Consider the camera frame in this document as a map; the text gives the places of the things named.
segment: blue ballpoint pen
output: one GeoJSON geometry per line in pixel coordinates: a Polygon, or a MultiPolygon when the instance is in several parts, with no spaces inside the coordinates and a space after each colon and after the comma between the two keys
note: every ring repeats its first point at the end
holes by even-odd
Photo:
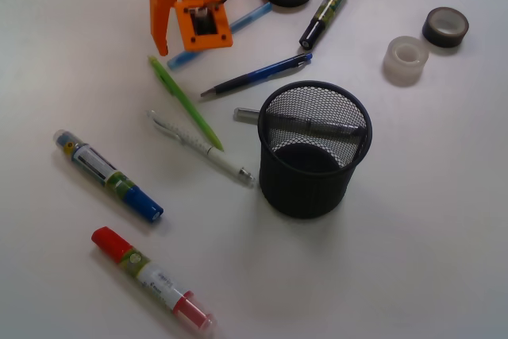
{"type": "Polygon", "coordinates": [[[209,94],[221,94],[225,93],[226,91],[232,91],[239,87],[244,87],[245,85],[255,83],[261,79],[266,79],[267,77],[280,73],[281,71],[285,71],[293,67],[299,67],[306,62],[310,62],[310,59],[312,59],[311,53],[304,53],[302,55],[291,57],[290,59],[281,61],[280,63],[270,65],[269,67],[264,67],[263,69],[248,73],[247,75],[241,75],[240,77],[226,81],[225,83],[217,85],[216,87],[212,87],[204,93],[201,93],[201,96],[205,97],[209,94]]]}

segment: pen clip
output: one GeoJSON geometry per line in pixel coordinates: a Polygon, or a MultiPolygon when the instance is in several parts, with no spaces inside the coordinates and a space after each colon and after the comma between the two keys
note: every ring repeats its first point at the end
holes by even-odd
{"type": "Polygon", "coordinates": [[[161,133],[164,133],[170,136],[171,138],[177,140],[181,144],[183,144],[183,139],[180,137],[180,135],[178,135],[174,131],[171,131],[164,122],[157,119],[156,117],[157,114],[155,111],[153,110],[147,111],[146,115],[148,116],[148,118],[150,118],[154,127],[158,129],[161,133]]]}
{"type": "Polygon", "coordinates": [[[302,67],[304,66],[305,64],[307,64],[308,61],[300,61],[299,63],[297,63],[296,65],[294,65],[293,67],[302,67]]]}

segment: black mesh pencil cup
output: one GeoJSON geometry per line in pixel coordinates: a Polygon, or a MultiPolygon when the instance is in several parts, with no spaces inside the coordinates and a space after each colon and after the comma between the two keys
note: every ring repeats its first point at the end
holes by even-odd
{"type": "Polygon", "coordinates": [[[341,202],[372,141],[364,106],[340,87],[302,81],[280,88],[258,121],[260,186],[278,211],[317,218],[341,202]]]}

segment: blue pen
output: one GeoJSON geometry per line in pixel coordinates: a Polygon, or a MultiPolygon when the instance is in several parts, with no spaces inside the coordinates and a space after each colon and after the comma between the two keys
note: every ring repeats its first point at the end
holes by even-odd
{"type": "MultiPolygon", "coordinates": [[[[251,24],[253,21],[256,21],[263,15],[266,15],[271,11],[271,3],[264,3],[261,7],[256,8],[255,10],[247,13],[245,16],[240,19],[234,21],[229,25],[229,29],[231,29],[231,33],[237,33],[247,25],[251,24]]],[[[204,51],[190,52],[185,51],[180,53],[179,55],[173,57],[171,60],[167,62],[169,68],[174,71],[175,69],[181,67],[182,65],[192,61],[199,55],[201,55],[204,51]]]]}
{"type": "Polygon", "coordinates": [[[245,85],[255,83],[261,79],[266,79],[271,75],[280,73],[281,71],[285,71],[293,67],[299,67],[306,62],[310,62],[310,59],[312,59],[311,53],[304,53],[302,55],[291,57],[290,59],[281,61],[280,63],[270,65],[269,67],[264,67],[263,69],[248,73],[247,75],[241,75],[240,77],[226,81],[225,83],[217,85],[216,87],[212,87],[204,93],[201,93],[201,96],[205,97],[209,94],[221,94],[225,93],[226,91],[235,90],[239,87],[244,87],[245,85]]]}

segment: white pen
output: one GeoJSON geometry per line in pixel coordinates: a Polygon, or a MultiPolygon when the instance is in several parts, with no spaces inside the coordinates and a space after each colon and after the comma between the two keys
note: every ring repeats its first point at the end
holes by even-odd
{"type": "Polygon", "coordinates": [[[161,120],[153,110],[147,111],[146,114],[153,122],[153,125],[160,131],[171,135],[177,141],[180,141],[181,144],[192,147],[247,186],[252,187],[254,185],[256,181],[254,176],[252,176],[249,171],[245,170],[245,168],[233,163],[222,151],[200,138],[192,137],[187,131],[180,129],[177,125],[161,120]]]}

